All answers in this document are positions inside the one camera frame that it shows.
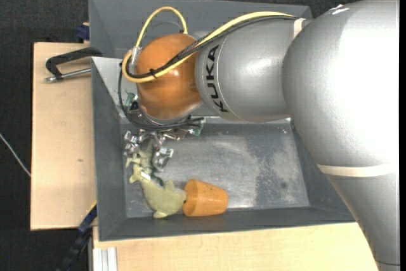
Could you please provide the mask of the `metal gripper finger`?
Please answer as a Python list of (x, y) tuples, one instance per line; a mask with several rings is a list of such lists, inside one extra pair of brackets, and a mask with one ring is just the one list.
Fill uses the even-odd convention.
[(131, 157), (133, 154), (137, 153), (140, 149), (140, 144), (138, 141), (138, 136), (131, 131), (127, 131), (123, 137), (123, 155), (126, 157)]
[(167, 165), (167, 162), (172, 158), (174, 150), (163, 146), (159, 142), (154, 147), (154, 152), (152, 156), (152, 166), (158, 171), (162, 172)]

